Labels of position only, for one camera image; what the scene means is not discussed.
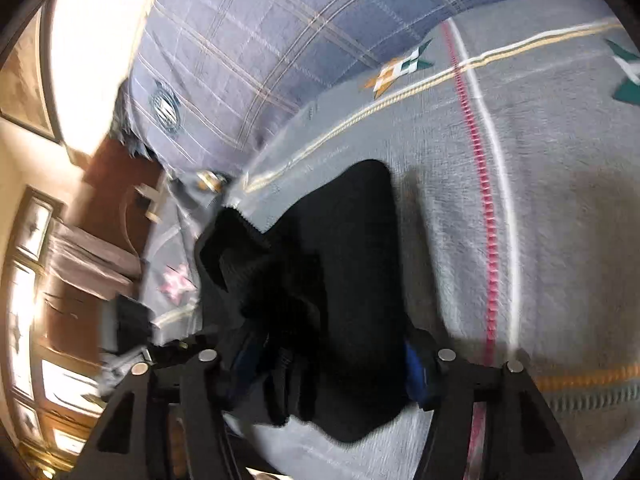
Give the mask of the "black pants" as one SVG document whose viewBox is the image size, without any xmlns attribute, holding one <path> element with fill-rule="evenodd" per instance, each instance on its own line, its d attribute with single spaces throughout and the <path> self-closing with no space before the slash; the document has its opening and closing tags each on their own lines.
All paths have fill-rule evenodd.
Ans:
<svg viewBox="0 0 640 480">
<path fill-rule="evenodd" d="M 194 261 L 228 412 L 354 443 L 408 404 L 411 323 L 382 162 L 357 162 L 265 231 L 222 208 Z"/>
</svg>

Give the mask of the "brown wooden headboard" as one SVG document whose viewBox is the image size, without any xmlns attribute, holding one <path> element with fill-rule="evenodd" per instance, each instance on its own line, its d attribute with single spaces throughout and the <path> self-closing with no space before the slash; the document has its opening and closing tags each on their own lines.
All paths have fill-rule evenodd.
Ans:
<svg viewBox="0 0 640 480">
<path fill-rule="evenodd" d="M 100 362 L 102 304 L 134 296 L 142 279 L 138 252 L 151 223 L 137 204 L 136 187 L 156 185 L 160 164 L 134 157 L 105 138 L 80 182 L 70 209 L 55 222 L 43 289 L 40 340 L 81 362 Z"/>
</svg>

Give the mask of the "white power strip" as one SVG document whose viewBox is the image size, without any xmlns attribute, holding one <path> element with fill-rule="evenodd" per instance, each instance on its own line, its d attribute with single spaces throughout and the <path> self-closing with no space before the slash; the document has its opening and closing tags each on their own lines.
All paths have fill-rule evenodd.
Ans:
<svg viewBox="0 0 640 480">
<path fill-rule="evenodd" d="M 145 217 L 153 223 L 160 222 L 160 211 L 168 196 L 168 174 L 163 172 L 154 186 L 141 183 L 136 185 L 134 189 L 148 202 Z"/>
</svg>

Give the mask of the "grey star-pattern bed sheet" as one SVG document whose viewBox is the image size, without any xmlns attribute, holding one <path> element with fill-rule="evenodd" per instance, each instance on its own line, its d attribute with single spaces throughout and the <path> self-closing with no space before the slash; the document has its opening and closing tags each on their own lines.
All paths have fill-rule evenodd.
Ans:
<svg viewBox="0 0 640 480">
<path fill-rule="evenodd" d="M 639 437 L 639 53 L 604 0 L 504 0 L 424 38 L 384 96 L 304 106 L 232 186 L 256 226 L 358 160 L 386 162 L 416 324 L 521 360 L 582 475 Z"/>
</svg>

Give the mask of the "blue plaid quilt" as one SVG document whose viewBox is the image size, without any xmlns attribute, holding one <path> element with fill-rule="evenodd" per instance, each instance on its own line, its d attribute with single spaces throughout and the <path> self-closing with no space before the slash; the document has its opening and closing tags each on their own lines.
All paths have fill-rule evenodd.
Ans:
<svg viewBox="0 0 640 480">
<path fill-rule="evenodd" d="M 154 0 L 110 135 L 169 172 L 235 176 L 309 101 L 506 0 Z"/>
</svg>

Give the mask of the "grey towel on rail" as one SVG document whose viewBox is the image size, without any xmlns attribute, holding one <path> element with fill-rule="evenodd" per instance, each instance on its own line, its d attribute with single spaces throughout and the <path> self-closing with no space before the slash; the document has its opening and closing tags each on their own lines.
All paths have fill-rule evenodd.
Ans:
<svg viewBox="0 0 640 480">
<path fill-rule="evenodd" d="M 50 270 L 66 284 L 103 300 L 131 296 L 141 276 L 140 260 L 77 226 L 55 220 Z"/>
</svg>

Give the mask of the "framed wall picture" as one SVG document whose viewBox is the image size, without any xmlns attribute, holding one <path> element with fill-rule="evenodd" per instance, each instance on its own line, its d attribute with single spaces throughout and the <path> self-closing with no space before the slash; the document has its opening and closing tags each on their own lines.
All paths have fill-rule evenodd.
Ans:
<svg viewBox="0 0 640 480">
<path fill-rule="evenodd" d="M 53 4 L 23 29 L 1 66 L 1 117 L 56 144 L 63 143 L 51 70 Z"/>
</svg>

